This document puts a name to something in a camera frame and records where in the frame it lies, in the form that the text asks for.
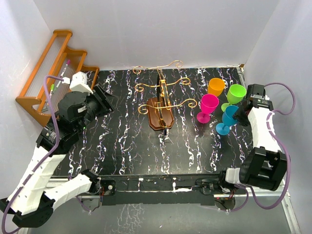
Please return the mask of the blue wine glass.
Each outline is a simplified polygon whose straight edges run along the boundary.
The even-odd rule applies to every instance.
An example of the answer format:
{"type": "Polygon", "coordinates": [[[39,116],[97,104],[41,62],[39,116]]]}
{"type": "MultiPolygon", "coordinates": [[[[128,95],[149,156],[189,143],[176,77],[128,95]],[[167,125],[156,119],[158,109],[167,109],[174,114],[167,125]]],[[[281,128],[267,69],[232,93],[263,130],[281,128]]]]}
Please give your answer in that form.
{"type": "Polygon", "coordinates": [[[230,127],[238,123],[233,117],[237,110],[238,107],[235,105],[230,105],[225,109],[222,115],[222,122],[216,125],[216,131],[218,134],[222,136],[227,135],[230,132],[230,127]]]}

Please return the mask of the green wine glass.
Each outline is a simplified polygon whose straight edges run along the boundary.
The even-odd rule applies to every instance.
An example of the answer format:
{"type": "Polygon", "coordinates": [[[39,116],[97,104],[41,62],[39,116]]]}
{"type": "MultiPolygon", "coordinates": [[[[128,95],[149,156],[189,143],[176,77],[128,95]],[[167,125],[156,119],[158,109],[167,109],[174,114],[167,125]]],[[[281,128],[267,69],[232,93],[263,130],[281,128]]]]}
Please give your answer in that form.
{"type": "Polygon", "coordinates": [[[227,93],[227,103],[221,105],[221,110],[224,112],[229,105],[239,103],[246,95],[247,90],[240,84],[233,84],[230,86],[227,93]]]}

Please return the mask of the pink wine glass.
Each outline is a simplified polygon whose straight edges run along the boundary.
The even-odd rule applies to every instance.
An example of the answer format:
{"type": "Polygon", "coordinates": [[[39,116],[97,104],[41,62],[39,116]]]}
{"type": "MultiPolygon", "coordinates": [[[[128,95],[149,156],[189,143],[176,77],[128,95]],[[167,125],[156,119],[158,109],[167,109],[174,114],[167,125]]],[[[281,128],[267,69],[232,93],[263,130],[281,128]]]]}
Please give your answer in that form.
{"type": "Polygon", "coordinates": [[[205,94],[200,102],[201,112],[197,114],[197,120],[202,123],[208,123],[211,119],[210,114],[215,111],[219,105],[219,99],[213,94],[205,94]]]}

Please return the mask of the orange wine glass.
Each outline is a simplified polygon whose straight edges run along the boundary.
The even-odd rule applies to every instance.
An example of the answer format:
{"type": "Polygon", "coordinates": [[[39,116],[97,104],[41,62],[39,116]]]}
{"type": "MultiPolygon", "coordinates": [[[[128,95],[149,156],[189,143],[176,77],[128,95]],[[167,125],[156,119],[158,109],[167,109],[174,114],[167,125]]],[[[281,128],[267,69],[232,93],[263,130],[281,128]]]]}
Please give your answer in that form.
{"type": "Polygon", "coordinates": [[[220,78],[213,78],[208,83],[208,94],[219,97],[224,91],[225,82],[220,78]]]}

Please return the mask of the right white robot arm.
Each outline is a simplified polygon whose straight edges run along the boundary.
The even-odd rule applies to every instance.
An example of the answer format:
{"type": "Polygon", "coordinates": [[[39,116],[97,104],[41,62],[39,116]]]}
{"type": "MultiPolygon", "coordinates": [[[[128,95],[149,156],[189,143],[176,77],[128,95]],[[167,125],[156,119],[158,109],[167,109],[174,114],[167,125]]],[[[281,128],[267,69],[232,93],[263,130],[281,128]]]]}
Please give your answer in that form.
{"type": "Polygon", "coordinates": [[[217,133],[222,136],[236,124],[250,126],[253,138],[253,149],[241,166],[228,168],[219,174],[217,187],[222,193],[229,193],[236,184],[275,191],[287,171],[286,155],[273,137],[273,104],[265,94],[263,85],[249,85],[242,105],[228,106],[222,122],[216,126],[217,133]]]}

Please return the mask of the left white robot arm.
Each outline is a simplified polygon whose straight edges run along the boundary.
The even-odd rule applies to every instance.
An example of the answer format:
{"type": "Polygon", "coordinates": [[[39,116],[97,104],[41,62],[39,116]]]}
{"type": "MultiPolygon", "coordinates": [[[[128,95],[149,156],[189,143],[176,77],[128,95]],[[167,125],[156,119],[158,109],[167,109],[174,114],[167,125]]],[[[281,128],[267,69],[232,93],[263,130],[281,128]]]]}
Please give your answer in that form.
{"type": "Polygon", "coordinates": [[[67,93],[59,101],[58,111],[42,129],[32,159],[15,191],[1,199],[3,215],[12,215],[19,229],[37,228],[46,223],[56,208],[73,197],[98,193],[100,178],[89,169],[52,189],[47,189],[46,185],[88,124],[112,113],[117,103],[118,97],[99,85],[94,86],[92,93],[67,93]]]}

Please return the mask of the pink capped marker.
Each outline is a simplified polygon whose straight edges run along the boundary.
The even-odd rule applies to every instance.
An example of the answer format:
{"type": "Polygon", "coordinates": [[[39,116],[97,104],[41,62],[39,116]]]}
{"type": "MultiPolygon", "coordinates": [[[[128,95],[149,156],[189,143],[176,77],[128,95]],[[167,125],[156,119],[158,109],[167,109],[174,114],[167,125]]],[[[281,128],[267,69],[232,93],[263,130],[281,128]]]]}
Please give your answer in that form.
{"type": "Polygon", "coordinates": [[[70,64],[70,59],[69,60],[67,60],[67,62],[66,62],[66,64],[65,64],[65,66],[64,66],[64,68],[63,68],[63,70],[62,70],[62,72],[61,72],[61,74],[60,74],[60,77],[63,77],[64,76],[64,74],[65,74],[65,71],[66,71],[66,69],[68,68],[68,66],[69,66],[69,64],[70,64]]]}

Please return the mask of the green capped marker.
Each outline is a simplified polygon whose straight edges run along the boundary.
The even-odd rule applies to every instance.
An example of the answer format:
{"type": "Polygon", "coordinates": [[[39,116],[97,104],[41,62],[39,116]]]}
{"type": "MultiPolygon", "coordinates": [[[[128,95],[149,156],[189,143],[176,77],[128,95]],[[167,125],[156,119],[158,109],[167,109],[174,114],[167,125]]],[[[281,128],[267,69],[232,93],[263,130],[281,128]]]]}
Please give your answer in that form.
{"type": "Polygon", "coordinates": [[[51,85],[51,92],[53,93],[56,89],[58,89],[59,85],[61,84],[61,81],[57,81],[54,84],[51,85]]]}

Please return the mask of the orange tipped marker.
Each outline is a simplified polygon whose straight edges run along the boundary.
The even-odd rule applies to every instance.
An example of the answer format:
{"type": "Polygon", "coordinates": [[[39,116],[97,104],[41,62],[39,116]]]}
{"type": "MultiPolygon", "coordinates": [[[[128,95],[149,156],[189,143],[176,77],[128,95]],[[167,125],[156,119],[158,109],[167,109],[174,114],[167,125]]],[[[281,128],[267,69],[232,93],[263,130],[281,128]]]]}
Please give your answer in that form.
{"type": "Polygon", "coordinates": [[[51,101],[52,94],[53,94],[53,90],[50,91],[49,97],[47,98],[47,106],[49,106],[49,101],[51,101]]]}

